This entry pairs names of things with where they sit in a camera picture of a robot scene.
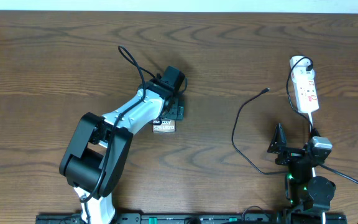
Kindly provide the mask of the Galaxy S25 Ultra smartphone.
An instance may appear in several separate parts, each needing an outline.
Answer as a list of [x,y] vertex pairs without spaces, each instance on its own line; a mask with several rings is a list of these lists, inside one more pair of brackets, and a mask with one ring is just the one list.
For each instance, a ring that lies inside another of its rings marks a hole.
[[175,120],[166,119],[166,120],[153,120],[152,121],[152,131],[154,133],[174,133],[176,131]]

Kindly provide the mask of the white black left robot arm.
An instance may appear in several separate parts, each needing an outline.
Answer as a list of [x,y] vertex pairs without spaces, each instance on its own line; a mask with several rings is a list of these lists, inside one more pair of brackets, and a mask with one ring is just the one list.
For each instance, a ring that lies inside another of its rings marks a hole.
[[78,194],[84,223],[111,223],[112,192],[121,178],[134,135],[170,112],[185,91],[179,82],[151,80],[120,108],[102,116],[84,114],[59,165]]

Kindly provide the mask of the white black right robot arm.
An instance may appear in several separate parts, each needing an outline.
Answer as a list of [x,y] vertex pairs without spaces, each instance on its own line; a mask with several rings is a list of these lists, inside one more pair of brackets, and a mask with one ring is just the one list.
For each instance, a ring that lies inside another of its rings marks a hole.
[[328,138],[314,129],[312,138],[302,147],[288,147],[284,129],[277,124],[267,152],[276,154],[275,163],[288,167],[285,197],[291,207],[277,214],[280,223],[323,223],[329,211],[336,185],[313,172],[324,163],[333,148]]

